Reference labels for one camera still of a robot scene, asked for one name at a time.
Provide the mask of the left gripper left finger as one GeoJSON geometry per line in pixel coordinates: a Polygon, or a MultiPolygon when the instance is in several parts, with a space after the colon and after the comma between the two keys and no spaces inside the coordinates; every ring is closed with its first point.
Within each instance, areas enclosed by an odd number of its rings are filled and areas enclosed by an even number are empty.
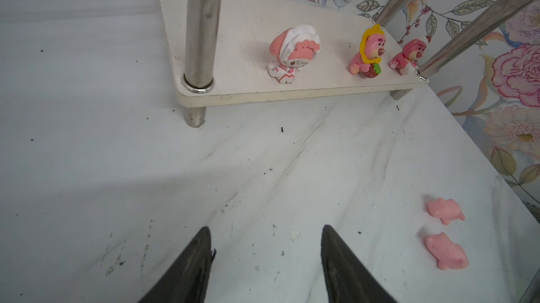
{"type": "Polygon", "coordinates": [[[139,302],[203,303],[216,253],[204,226],[139,302]]]}

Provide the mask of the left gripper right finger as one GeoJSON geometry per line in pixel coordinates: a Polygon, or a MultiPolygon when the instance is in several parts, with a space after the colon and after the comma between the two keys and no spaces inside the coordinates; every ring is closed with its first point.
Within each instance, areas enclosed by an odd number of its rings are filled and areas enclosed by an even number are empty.
{"type": "Polygon", "coordinates": [[[321,235],[321,263],[331,303],[396,303],[330,225],[321,235]]]}

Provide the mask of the pink pig toy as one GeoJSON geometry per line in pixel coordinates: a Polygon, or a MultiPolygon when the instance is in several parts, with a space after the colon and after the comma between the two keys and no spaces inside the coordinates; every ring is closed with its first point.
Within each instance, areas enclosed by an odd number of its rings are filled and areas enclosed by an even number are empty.
{"type": "Polygon", "coordinates": [[[465,221],[465,215],[461,210],[460,205],[452,199],[443,199],[439,197],[436,200],[427,202],[427,211],[429,214],[448,226],[452,221],[461,220],[465,221]]]}
{"type": "Polygon", "coordinates": [[[425,244],[429,252],[436,258],[439,270],[459,270],[469,266],[464,249],[454,243],[447,234],[429,235],[425,244]]]}

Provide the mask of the yellow red flower toy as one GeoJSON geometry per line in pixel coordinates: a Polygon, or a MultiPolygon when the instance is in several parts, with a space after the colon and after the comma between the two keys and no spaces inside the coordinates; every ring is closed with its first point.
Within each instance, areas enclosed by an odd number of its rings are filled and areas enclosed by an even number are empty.
{"type": "Polygon", "coordinates": [[[350,74],[361,75],[367,79],[376,78],[381,73],[385,43],[385,33],[379,24],[367,29],[362,36],[359,51],[350,61],[350,74]]]}

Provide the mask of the white pink doll toy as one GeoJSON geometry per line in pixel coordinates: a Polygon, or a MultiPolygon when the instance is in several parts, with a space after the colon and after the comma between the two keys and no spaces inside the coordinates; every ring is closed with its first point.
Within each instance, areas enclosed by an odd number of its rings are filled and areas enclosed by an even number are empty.
{"type": "Polygon", "coordinates": [[[275,59],[267,65],[267,72],[280,84],[292,84],[297,71],[312,62],[320,50],[321,40],[312,26],[302,24],[287,29],[269,47],[275,59]]]}

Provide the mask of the small red bear toy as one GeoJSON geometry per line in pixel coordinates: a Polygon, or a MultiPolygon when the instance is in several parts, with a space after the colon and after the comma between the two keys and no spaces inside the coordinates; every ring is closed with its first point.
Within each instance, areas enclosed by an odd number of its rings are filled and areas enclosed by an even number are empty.
{"type": "Polygon", "coordinates": [[[392,58],[389,67],[396,70],[400,75],[415,73],[418,67],[418,60],[423,57],[429,43],[429,37],[421,37],[409,41],[402,48],[402,51],[392,58]]]}

